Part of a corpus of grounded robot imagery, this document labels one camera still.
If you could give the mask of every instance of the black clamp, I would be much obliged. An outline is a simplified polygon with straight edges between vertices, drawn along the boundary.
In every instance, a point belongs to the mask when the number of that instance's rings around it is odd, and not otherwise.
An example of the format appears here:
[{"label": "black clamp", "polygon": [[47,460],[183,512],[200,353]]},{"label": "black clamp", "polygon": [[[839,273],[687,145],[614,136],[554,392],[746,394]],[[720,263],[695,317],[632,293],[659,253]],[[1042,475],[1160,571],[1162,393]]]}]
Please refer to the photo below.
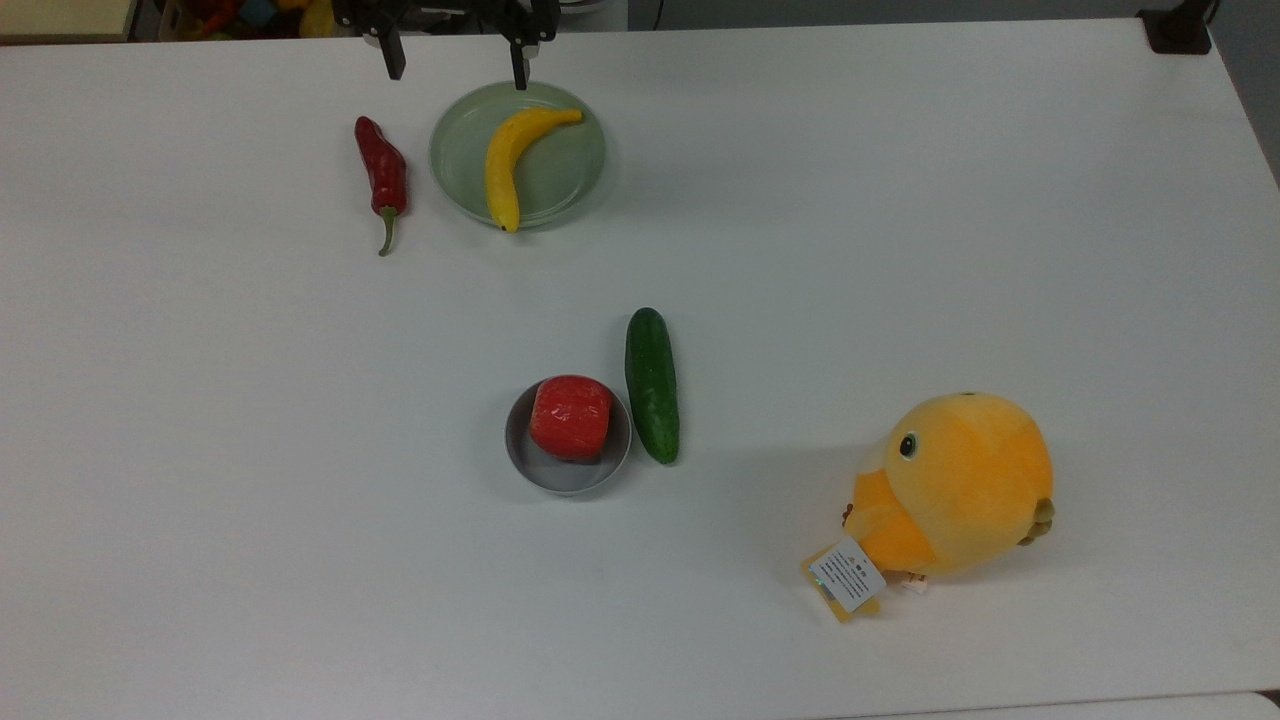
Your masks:
[{"label": "black clamp", "polygon": [[1217,13],[1219,1],[1184,0],[1172,10],[1139,10],[1151,49],[1161,55],[1208,55],[1213,47],[1208,38],[1208,23],[1213,14],[1207,20],[1204,14],[1210,5]]},{"label": "black clamp", "polygon": [[355,27],[378,38],[387,61],[387,74],[399,79],[404,74],[404,46],[396,26],[410,8],[472,13],[497,29],[511,44],[512,74],[516,88],[529,87],[529,60],[538,54],[538,45],[556,38],[559,26],[559,0],[531,0],[530,8],[520,0],[333,0],[338,24]]}]

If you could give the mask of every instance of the chili pepper stem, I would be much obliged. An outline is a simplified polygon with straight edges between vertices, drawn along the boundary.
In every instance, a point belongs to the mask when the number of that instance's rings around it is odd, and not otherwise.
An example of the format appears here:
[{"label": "chili pepper stem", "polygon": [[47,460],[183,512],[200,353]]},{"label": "chili pepper stem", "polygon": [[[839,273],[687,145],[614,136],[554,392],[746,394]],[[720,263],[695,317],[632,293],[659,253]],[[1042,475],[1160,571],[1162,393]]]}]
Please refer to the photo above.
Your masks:
[{"label": "chili pepper stem", "polygon": [[396,208],[388,205],[383,208],[380,214],[383,217],[383,223],[387,225],[387,242],[383,245],[383,249],[378,251],[378,255],[380,258],[387,258],[387,255],[392,251],[392,233],[396,231]]}]

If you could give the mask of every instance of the stuffed toy eye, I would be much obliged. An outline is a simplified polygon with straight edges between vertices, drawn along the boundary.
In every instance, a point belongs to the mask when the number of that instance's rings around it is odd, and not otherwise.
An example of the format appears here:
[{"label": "stuffed toy eye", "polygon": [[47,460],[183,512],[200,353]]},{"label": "stuffed toy eye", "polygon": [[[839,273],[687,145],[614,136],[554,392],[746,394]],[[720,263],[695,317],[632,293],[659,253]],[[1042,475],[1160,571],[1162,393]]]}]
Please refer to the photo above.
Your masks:
[{"label": "stuffed toy eye", "polygon": [[915,441],[915,433],[906,433],[902,436],[902,443],[897,446],[897,452],[904,460],[910,460],[915,457],[915,451],[919,448],[919,443]]}]

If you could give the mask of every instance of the banana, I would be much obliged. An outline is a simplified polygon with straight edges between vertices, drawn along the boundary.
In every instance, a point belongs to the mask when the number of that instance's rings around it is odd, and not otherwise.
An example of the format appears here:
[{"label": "banana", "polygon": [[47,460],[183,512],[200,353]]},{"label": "banana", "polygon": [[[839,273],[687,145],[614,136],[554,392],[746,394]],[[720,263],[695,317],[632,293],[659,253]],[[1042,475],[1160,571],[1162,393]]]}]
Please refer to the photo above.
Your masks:
[{"label": "banana", "polygon": [[520,228],[520,199],[516,197],[516,163],[535,140],[564,123],[582,120],[581,110],[526,108],[507,118],[489,141],[484,160],[484,192],[493,222],[506,232]]}]

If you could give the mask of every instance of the gray bowl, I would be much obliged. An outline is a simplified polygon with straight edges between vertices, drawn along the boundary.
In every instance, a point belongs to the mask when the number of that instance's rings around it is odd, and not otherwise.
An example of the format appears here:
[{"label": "gray bowl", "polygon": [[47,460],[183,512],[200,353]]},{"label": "gray bowl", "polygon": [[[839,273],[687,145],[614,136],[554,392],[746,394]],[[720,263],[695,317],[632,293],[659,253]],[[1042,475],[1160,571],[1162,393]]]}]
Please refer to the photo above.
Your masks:
[{"label": "gray bowl", "polygon": [[570,462],[552,457],[529,436],[534,398],[541,384],[538,382],[526,389],[507,415],[507,455],[511,456],[511,462],[529,482],[552,495],[568,497],[599,488],[617,473],[631,450],[631,415],[626,404],[618,393],[609,391],[613,404],[609,407],[604,450],[593,461]]}]

